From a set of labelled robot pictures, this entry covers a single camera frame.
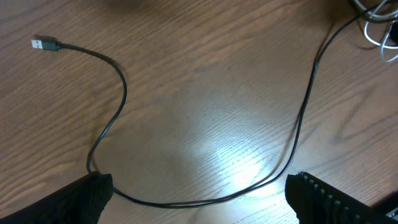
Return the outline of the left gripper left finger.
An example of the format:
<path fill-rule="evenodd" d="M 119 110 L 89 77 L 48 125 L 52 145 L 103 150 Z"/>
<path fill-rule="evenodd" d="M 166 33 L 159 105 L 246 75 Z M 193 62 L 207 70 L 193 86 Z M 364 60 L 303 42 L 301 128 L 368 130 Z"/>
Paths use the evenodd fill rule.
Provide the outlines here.
<path fill-rule="evenodd" d="M 1 224 L 97 224 L 112 196 L 112 175 L 92 172 L 1 218 Z"/>

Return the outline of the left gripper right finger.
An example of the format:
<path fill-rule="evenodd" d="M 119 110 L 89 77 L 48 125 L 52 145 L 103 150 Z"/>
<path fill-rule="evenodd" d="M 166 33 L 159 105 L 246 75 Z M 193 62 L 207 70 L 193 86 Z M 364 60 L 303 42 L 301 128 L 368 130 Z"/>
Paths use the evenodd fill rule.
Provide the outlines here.
<path fill-rule="evenodd" d="M 285 198 L 300 223 L 391 223 L 387 214 L 369 207 L 308 172 L 288 175 Z"/>

